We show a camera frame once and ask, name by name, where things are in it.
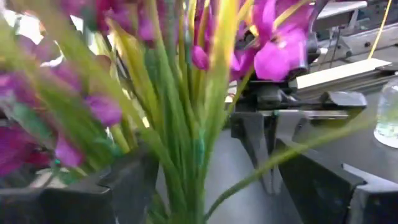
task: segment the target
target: magenta flower petal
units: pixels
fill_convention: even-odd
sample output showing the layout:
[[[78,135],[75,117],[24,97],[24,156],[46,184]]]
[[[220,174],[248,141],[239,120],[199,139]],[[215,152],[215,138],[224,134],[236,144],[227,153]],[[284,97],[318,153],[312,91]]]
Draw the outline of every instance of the magenta flower petal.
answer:
[[[36,45],[30,38],[24,35],[17,35],[17,42],[19,46],[25,51],[25,53],[29,55],[34,55]]]
[[[241,22],[238,26],[238,31],[236,33],[237,39],[242,39],[247,31],[247,25],[244,22]]]
[[[62,134],[58,135],[55,157],[59,159],[63,165],[69,167],[80,166],[84,161],[83,154],[73,148]]]
[[[197,45],[192,48],[192,62],[201,70],[209,69],[209,58],[205,51]]]
[[[263,45],[272,37],[275,20],[276,0],[256,1],[253,5],[253,24],[259,32],[259,40]]]
[[[0,75],[0,96],[13,94],[21,103],[30,106],[37,105],[33,90],[18,73],[5,73]]]
[[[231,62],[231,79],[237,80],[244,76],[251,68],[257,49],[249,48],[243,51],[235,51]]]
[[[210,7],[212,8],[213,15],[217,15],[219,1],[222,0],[210,0]]]
[[[0,127],[0,177],[20,168],[34,150],[34,140],[20,127]]]
[[[139,4],[138,7],[138,26],[139,38],[152,45],[155,39],[155,30],[143,4]]]
[[[290,6],[297,4],[299,0],[283,0],[277,2],[276,12],[277,15],[282,14],[286,11]],[[295,27],[307,30],[308,22],[313,11],[313,5],[310,3],[306,3],[301,6],[295,13],[293,13],[290,17],[288,17],[282,24],[280,28],[284,26],[294,24]]]
[[[307,58],[307,36],[302,29],[294,29],[288,34],[284,35],[284,50],[288,52],[287,59],[289,60],[290,68],[297,68],[305,66],[303,63]]]
[[[113,13],[107,13],[107,16],[117,22],[119,26],[129,34],[135,35],[136,31],[133,29],[130,12],[123,8]]]
[[[81,10],[87,3],[87,0],[61,0],[60,7],[66,14],[80,16]]]
[[[105,96],[88,96],[86,104],[90,107],[95,118],[104,126],[110,127],[120,122],[122,112],[118,104]]]
[[[72,90],[77,92],[81,91],[79,76],[66,60],[63,60],[57,66],[52,67],[52,72],[57,78],[68,84],[69,87],[72,88]]]
[[[279,82],[287,76],[290,62],[283,49],[268,42],[254,57],[254,69],[258,78]]]
[[[27,158],[26,162],[36,166],[47,166],[50,164],[50,158],[44,153],[33,151]]]
[[[48,37],[44,37],[40,43],[35,46],[34,53],[36,58],[42,62],[54,60],[61,55],[58,45]]]

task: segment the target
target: flower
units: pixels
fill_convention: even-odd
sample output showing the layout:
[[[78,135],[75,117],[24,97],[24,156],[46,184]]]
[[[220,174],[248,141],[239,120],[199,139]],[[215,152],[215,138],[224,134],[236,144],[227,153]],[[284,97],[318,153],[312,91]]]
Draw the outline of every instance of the flower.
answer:
[[[69,167],[78,167],[84,162],[83,154],[71,146],[61,133],[58,134],[57,145],[55,146],[55,157],[59,159],[63,165]]]
[[[39,45],[35,45],[27,37],[20,36],[19,42],[22,45],[22,48],[33,57],[39,58],[41,60],[47,60],[51,58],[50,56],[53,56],[52,54],[48,53],[48,49],[50,49],[50,46],[53,43],[52,41],[46,40],[41,42]],[[105,57],[104,55],[99,55],[96,56],[96,59],[99,60],[102,65],[105,65],[105,68],[109,68],[109,58]],[[66,60],[63,60],[57,66],[42,67],[42,69],[49,69],[51,74],[54,75],[54,77],[49,78],[56,78],[56,80],[62,81],[63,84],[70,87],[72,93],[76,93],[78,95],[81,94],[82,84],[80,82],[80,77]],[[41,106],[40,100],[35,97],[34,91],[29,88],[29,85],[25,81],[23,75],[19,72],[9,72],[0,75],[0,96],[7,96],[10,93],[14,94],[17,101],[20,103],[28,104],[33,108],[39,108]],[[113,126],[120,121],[121,110],[119,106],[109,98],[97,93],[89,96],[82,95],[82,98],[87,107],[93,113],[94,117],[98,119],[104,126]],[[40,115],[49,126],[53,127],[53,130],[57,133],[56,135],[58,135],[55,146],[55,155],[66,166],[80,165],[84,160],[83,154],[81,154],[78,149],[75,149],[67,141],[67,139],[64,138],[60,131],[57,131],[57,127],[52,119],[46,117],[44,114]],[[42,155],[37,153],[30,157],[32,149],[25,147],[25,141],[18,140],[19,138],[17,134],[20,134],[22,137],[28,136],[28,134],[21,127],[18,127],[17,131],[15,128],[11,129],[2,127],[0,134],[0,148],[2,150],[0,152],[0,157],[2,154],[5,154],[7,150],[13,151],[13,149],[17,149],[16,151],[13,151],[13,153],[4,156],[4,158],[15,157],[14,160],[9,159],[9,162],[7,163],[0,161],[0,169],[2,169],[1,164],[4,163],[4,173],[13,168],[19,167],[20,164],[23,164],[26,161],[43,161],[44,158]],[[16,135],[15,139],[18,140],[17,142],[8,141],[7,139],[4,141],[1,140],[3,136],[13,136],[14,134]]]
[[[0,127],[0,177],[18,170],[25,162],[49,164],[47,155],[35,151],[36,142],[20,126]]]
[[[104,55],[96,56],[97,60],[107,62],[109,59]],[[74,93],[81,94],[81,83],[79,76],[70,64],[63,60],[60,64],[52,68],[53,74],[62,80]],[[94,117],[101,122],[103,126],[111,127],[120,122],[122,112],[117,103],[110,98],[92,94],[83,98],[85,104],[89,107]],[[58,133],[57,145],[55,147],[55,156],[65,166],[79,166],[84,161],[84,155],[72,146],[62,133]]]
[[[168,24],[166,21],[164,1],[158,0],[157,11],[159,14],[160,29],[165,33]],[[143,0],[61,0],[60,7],[68,15],[82,17],[85,24],[92,31],[99,31],[102,34],[109,33],[109,26],[106,18],[118,23],[126,32],[135,35],[148,45],[153,45],[155,39],[154,25],[146,9],[146,2]],[[137,16],[138,25],[133,27],[132,15]],[[176,37],[178,24],[175,27]]]
[[[16,35],[16,38],[27,54],[41,62],[54,60],[61,55],[56,43],[48,37],[44,37],[37,45],[24,35]]]
[[[258,32],[256,44],[234,51],[231,61],[232,80],[242,77],[254,65],[258,78],[279,82],[286,77],[289,70],[301,65],[305,58],[304,50],[308,35],[308,18],[312,11],[311,5],[305,4],[277,29],[274,27],[275,19],[297,3],[298,0],[255,1],[251,19]],[[212,25],[208,26],[208,29],[213,29],[213,22],[210,23]],[[242,35],[243,30],[246,30],[246,26],[241,24],[238,37]],[[202,70],[207,70],[209,66],[209,33],[211,31],[206,30],[205,47],[195,45],[192,50],[192,61]]]
[[[277,16],[297,3],[298,0],[255,3],[253,23],[259,33],[260,49],[254,56],[254,69],[258,78],[282,81],[305,57],[308,18],[312,11],[309,4],[302,6],[277,29],[274,27]]]

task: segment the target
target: yellow cable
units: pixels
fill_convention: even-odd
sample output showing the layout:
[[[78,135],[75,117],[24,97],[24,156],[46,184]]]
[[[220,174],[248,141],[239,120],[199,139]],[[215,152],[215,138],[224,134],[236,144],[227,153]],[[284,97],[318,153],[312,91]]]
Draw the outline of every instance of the yellow cable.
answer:
[[[368,59],[372,58],[373,53],[376,50],[377,43],[380,40],[380,36],[381,36],[381,33],[383,32],[384,24],[386,23],[386,20],[387,20],[388,11],[390,11],[391,2],[392,2],[392,0],[388,0],[387,7],[386,7],[386,12],[384,13],[384,17],[383,17],[383,20],[381,22],[381,25],[380,25],[380,28],[379,28],[379,32],[377,33],[376,39],[374,40],[374,44],[373,44],[371,52],[369,53]]]

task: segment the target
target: clear glass jar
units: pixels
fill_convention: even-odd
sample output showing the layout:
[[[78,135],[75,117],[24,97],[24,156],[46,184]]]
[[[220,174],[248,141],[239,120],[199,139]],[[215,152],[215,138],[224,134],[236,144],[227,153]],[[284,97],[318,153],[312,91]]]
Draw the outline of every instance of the clear glass jar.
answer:
[[[389,81],[381,91],[374,137],[387,146],[398,148],[398,78]]]

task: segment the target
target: black clamp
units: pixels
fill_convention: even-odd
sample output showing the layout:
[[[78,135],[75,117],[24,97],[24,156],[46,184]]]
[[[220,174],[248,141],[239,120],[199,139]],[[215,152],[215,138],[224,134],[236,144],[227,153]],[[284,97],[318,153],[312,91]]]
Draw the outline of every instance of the black clamp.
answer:
[[[300,101],[275,85],[250,92],[241,102],[244,106],[237,105],[231,115],[231,136],[242,142],[254,167],[268,160],[275,151],[277,139],[293,141],[304,123],[333,119],[333,123],[344,125],[367,107],[362,93],[330,91],[318,100]],[[271,195],[279,193],[281,183],[278,167],[261,179],[262,186]]]

